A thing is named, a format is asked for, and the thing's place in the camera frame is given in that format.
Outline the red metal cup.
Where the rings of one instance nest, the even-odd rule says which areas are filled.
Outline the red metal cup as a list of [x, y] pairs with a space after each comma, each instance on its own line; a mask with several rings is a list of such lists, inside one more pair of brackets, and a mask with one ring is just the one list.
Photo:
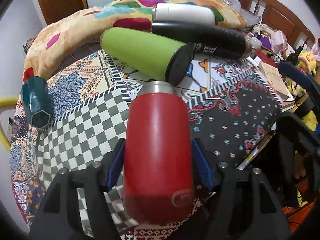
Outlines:
[[173, 85], [152, 81], [131, 102], [124, 153], [125, 212], [139, 224], [184, 219], [194, 200], [187, 108]]

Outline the dark teal hexagonal cup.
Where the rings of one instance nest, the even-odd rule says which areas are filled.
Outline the dark teal hexagonal cup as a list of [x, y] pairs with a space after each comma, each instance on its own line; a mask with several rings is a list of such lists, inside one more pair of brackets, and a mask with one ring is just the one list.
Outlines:
[[21, 97], [29, 124], [37, 129], [46, 128], [53, 116], [47, 81], [39, 76], [30, 77], [22, 86]]

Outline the yellow plush toy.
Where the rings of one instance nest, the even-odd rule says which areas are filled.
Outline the yellow plush toy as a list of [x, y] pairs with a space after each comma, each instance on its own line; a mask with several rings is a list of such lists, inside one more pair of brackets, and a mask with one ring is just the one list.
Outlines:
[[298, 69], [303, 69], [304, 72], [316, 75], [318, 55], [313, 55], [310, 51], [301, 52], [298, 56]]

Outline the brown cardboard notebook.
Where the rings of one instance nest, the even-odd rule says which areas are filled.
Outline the brown cardboard notebook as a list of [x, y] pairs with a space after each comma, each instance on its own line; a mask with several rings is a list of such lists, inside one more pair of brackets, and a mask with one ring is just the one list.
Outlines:
[[281, 77], [278, 68], [264, 62], [259, 63], [259, 69], [266, 77], [267, 83], [271, 85], [273, 91], [280, 98], [282, 111], [293, 109], [295, 99], [289, 92], [288, 88]]

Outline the wooden bed headboard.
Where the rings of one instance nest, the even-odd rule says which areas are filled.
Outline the wooden bed headboard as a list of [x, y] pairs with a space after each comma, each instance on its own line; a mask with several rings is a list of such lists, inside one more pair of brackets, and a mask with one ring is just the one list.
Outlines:
[[312, 47], [319, 38], [315, 37], [301, 19], [278, 0], [238, 0], [242, 9], [257, 15], [263, 9], [261, 19], [273, 30], [281, 30], [293, 48]]

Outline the grey pillow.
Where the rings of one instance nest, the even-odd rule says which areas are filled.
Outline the grey pillow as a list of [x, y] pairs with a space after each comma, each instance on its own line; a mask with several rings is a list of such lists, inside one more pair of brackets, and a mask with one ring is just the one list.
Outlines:
[[261, 16], [257, 16], [250, 11], [242, 9], [239, 0], [222, 0], [224, 3], [232, 7], [233, 9], [237, 10], [243, 17], [246, 25], [245, 27], [253, 27], [256, 24], [260, 24], [262, 22]]

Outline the patchwork patterned tablecloth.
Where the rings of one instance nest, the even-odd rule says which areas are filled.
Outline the patchwork patterned tablecloth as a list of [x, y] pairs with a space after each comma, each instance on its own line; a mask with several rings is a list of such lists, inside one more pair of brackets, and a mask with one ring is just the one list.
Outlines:
[[224, 83], [193, 97], [178, 109], [170, 99], [159, 106], [149, 96], [127, 95], [128, 84], [116, 73], [117, 61], [99, 50], [65, 68], [50, 81], [54, 123], [46, 131], [29, 125], [18, 100], [12, 128], [10, 165], [26, 182], [19, 207], [28, 226], [51, 181], [62, 167], [86, 167], [114, 148], [171, 144], [180, 133], [178, 117], [189, 122], [190, 136], [199, 138], [216, 157], [237, 166], [255, 148], [279, 115], [281, 105], [248, 61], [217, 61], [233, 74]]

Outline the black thermos bottle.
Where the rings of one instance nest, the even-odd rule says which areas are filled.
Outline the black thermos bottle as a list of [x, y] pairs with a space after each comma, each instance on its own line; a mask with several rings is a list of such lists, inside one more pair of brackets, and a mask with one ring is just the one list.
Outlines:
[[196, 53], [229, 59], [244, 59], [252, 51], [252, 42], [233, 29], [187, 22], [155, 21], [152, 33], [189, 43]]

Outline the yellow padded tube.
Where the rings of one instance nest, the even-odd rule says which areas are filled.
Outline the yellow padded tube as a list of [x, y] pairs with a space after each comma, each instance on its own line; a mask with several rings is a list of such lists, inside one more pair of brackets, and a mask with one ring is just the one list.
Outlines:
[[11, 144], [7, 139], [8, 117], [11, 110], [15, 109], [18, 98], [1, 98], [1, 145], [7, 152], [10, 152]]

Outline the green thermos bottle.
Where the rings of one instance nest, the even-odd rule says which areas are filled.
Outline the green thermos bottle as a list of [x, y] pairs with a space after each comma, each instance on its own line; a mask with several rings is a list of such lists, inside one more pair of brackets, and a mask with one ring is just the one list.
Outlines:
[[140, 30], [113, 27], [100, 37], [101, 48], [158, 81], [177, 86], [194, 59], [193, 46]]

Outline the white thermos bottle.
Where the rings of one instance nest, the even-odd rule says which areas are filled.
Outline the white thermos bottle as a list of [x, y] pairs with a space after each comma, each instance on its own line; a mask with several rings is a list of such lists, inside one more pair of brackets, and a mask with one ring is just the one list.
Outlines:
[[152, 21], [215, 25], [215, 15], [211, 9], [198, 5], [158, 3], [152, 9]]

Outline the colourful patterned blanket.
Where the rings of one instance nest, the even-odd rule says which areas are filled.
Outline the colourful patterned blanket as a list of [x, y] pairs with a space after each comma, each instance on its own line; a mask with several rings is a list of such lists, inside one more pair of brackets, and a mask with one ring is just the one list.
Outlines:
[[125, 27], [150, 32], [152, 9], [158, 3], [208, 7], [218, 26], [247, 26], [241, 12], [223, 0], [117, 0], [103, 7], [79, 10], [43, 28], [27, 52], [22, 80], [32, 76], [48, 80], [68, 54], [96, 40], [106, 29]]

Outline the pile of clothes by wall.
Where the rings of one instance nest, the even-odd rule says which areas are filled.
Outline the pile of clothes by wall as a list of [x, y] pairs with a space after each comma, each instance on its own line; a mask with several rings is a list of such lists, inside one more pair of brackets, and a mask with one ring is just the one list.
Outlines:
[[33, 42], [35, 41], [35, 38], [36, 38], [36, 37], [31, 37], [31, 38], [29, 38], [29, 39], [26, 40], [26, 43], [25, 43], [25, 45], [23, 46], [23, 51], [24, 51], [25, 55], [27, 55], [30, 47], [32, 46]]

